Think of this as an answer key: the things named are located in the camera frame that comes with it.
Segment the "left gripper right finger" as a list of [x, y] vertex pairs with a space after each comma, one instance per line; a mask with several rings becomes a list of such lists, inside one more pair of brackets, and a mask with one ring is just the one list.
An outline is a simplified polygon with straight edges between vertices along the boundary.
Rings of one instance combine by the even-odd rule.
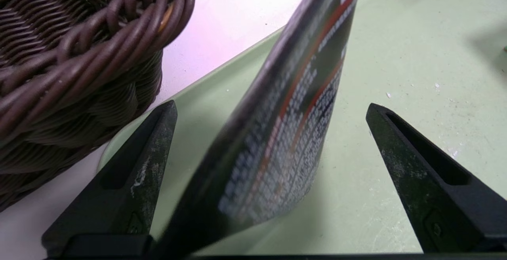
[[366, 122], [423, 252], [506, 252], [505, 198], [387, 107]]

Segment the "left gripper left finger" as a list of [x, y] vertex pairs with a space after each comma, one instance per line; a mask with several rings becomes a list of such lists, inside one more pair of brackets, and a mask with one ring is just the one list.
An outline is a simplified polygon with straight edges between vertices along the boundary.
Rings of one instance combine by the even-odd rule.
[[141, 258], [150, 235], [178, 113], [156, 107], [45, 231], [49, 258]]

